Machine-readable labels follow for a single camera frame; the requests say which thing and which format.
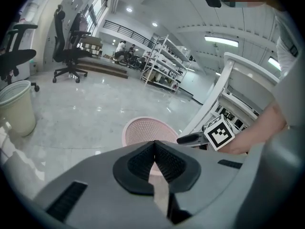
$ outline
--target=pink plastic basket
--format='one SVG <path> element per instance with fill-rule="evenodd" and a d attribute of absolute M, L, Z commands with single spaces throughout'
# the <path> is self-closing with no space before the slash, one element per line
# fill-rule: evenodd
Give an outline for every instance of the pink plastic basket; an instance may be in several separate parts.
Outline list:
<path fill-rule="evenodd" d="M 153 140 L 177 143 L 177 138 L 178 134 L 166 123 L 150 117 L 138 117 L 128 122 L 124 127 L 122 144 L 129 146 Z M 150 174 L 162 175 L 156 163 L 153 164 Z"/>

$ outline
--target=recessed light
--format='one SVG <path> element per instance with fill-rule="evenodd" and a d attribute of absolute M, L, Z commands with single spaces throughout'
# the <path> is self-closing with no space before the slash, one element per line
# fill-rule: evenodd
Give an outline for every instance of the recessed light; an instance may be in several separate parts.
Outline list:
<path fill-rule="evenodd" d="M 274 58 L 270 57 L 269 60 L 268 60 L 268 62 L 269 62 L 270 64 L 272 64 L 273 66 L 275 66 L 275 67 L 276 67 L 277 69 L 279 69 L 280 71 L 282 71 L 279 62 L 276 61 Z"/>
<path fill-rule="evenodd" d="M 234 47 L 238 47 L 238 42 L 237 41 L 224 39 L 224 38 L 219 38 L 219 37 L 211 37 L 211 36 L 205 36 L 204 38 L 208 42 L 218 42 L 218 43 L 223 43 L 223 44 L 231 45 L 231 46 L 234 46 Z"/>

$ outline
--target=black metal railing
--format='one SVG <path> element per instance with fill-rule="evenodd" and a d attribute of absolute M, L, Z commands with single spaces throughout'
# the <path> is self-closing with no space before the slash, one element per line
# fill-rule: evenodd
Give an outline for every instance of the black metal railing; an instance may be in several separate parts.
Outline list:
<path fill-rule="evenodd" d="M 152 42 L 151 40 L 148 40 L 147 38 L 143 37 L 142 35 L 134 32 L 133 30 L 130 30 L 124 26 L 121 26 L 117 23 L 113 23 L 111 21 L 105 21 L 103 27 L 106 29 L 112 30 L 112 31 L 116 31 L 117 33 L 123 34 L 125 36 L 128 36 L 128 37 L 136 40 L 137 42 L 142 43 L 146 47 L 153 49 L 154 42 Z"/>

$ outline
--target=human arm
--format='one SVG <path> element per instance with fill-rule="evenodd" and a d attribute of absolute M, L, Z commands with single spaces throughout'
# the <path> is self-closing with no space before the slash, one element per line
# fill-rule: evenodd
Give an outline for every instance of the human arm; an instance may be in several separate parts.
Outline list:
<path fill-rule="evenodd" d="M 240 132 L 230 143 L 222 147 L 219 152 L 243 154 L 258 143 L 266 142 L 274 134 L 279 133 L 286 126 L 286 120 L 278 103 L 274 100 L 249 128 Z"/>

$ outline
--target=wooden step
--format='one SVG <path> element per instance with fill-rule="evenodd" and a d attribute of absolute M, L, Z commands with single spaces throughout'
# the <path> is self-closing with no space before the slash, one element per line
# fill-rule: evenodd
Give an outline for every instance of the wooden step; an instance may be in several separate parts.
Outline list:
<path fill-rule="evenodd" d="M 97 62 L 87 61 L 87 60 L 78 60 L 78 62 L 79 62 L 79 64 L 93 65 L 93 66 L 97 66 L 100 68 L 105 68 L 105 69 L 109 69 L 112 71 L 121 72 L 124 74 L 127 73 L 126 70 L 120 69 L 119 67 L 116 67 L 116 66 L 109 66 L 109 65 L 102 64 L 102 63 L 97 63 Z"/>
<path fill-rule="evenodd" d="M 99 72 L 99 73 L 114 75 L 117 77 L 128 79 L 128 75 L 125 73 L 118 72 L 116 70 L 101 68 L 99 66 L 94 66 L 94 65 L 90 65 L 90 64 L 79 63 L 77 65 L 77 68 L 82 69 L 82 70 L 87 70 L 87 71 L 95 71 L 95 72 Z"/>

